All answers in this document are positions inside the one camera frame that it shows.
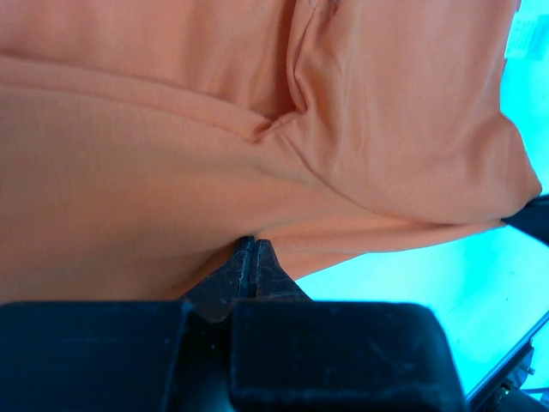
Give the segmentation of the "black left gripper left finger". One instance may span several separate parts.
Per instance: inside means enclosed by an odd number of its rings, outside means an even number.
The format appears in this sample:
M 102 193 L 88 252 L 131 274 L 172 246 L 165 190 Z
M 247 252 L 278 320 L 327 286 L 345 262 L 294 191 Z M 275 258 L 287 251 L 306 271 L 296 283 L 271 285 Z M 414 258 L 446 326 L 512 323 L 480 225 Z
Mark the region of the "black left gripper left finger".
M 228 313 L 254 246 L 177 300 L 2 305 L 2 410 L 232 410 Z

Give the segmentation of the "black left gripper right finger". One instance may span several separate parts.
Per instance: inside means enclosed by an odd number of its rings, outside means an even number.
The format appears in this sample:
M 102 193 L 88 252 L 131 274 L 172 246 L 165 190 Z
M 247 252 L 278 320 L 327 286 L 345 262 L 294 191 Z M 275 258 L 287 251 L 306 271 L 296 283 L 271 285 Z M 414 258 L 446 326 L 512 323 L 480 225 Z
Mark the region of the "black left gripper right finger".
M 267 240 L 254 244 L 230 317 L 238 411 L 464 411 L 434 313 L 412 303 L 314 301 Z

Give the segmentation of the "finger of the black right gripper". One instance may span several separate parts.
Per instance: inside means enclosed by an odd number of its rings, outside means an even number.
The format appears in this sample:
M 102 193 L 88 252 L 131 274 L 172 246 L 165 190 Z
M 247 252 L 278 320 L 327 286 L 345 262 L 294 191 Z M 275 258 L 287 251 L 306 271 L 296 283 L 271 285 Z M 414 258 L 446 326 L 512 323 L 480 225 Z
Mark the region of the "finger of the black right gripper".
M 549 196 L 536 197 L 503 222 L 549 246 Z

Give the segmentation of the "orange t shirt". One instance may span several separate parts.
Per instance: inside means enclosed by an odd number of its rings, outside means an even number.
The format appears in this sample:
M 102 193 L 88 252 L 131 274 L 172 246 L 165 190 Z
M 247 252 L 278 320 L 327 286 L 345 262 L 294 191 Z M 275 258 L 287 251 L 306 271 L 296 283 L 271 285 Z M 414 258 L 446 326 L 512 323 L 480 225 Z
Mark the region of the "orange t shirt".
M 1 299 L 176 298 L 238 239 L 300 278 L 541 191 L 516 1 L 4 1 Z

